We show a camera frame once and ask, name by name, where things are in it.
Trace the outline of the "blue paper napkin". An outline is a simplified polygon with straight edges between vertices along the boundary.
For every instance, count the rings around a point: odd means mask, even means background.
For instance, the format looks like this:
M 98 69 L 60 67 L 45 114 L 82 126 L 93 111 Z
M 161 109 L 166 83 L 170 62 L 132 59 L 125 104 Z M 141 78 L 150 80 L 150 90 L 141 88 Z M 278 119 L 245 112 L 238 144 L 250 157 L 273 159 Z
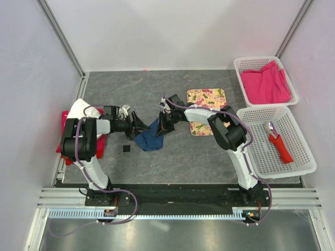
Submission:
M 156 136 L 159 119 L 154 120 L 150 125 L 150 130 L 142 131 L 134 138 L 134 142 L 145 152 L 158 151 L 163 148 L 164 136 Z

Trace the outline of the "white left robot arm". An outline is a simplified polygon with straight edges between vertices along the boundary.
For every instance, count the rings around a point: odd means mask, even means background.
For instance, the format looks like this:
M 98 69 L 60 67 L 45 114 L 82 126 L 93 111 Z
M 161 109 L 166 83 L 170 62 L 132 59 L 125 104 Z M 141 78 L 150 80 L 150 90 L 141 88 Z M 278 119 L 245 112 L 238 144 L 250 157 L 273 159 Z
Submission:
M 97 136 L 123 132 L 132 140 L 149 129 L 134 111 L 129 115 L 122 115 L 120 107 L 104 106 L 103 113 L 98 118 L 84 115 L 81 118 L 66 119 L 60 143 L 61 155 L 81 170 L 89 189 L 98 191 L 97 200 L 108 206 L 114 202 L 115 193 L 96 157 Z

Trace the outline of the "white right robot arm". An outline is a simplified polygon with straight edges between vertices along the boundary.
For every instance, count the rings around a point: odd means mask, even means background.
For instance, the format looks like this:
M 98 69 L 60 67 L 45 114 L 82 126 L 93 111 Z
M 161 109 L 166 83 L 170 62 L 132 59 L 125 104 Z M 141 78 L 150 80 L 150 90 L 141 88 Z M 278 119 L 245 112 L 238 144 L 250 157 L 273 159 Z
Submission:
M 229 154 L 235 168 L 240 200 L 246 206 L 258 201 L 261 182 L 256 177 L 247 155 L 247 126 L 230 106 L 208 108 L 195 103 L 184 103 L 177 94 L 161 99 L 163 110 L 159 114 L 156 136 L 174 131 L 180 121 L 198 122 L 210 127 L 217 144 Z

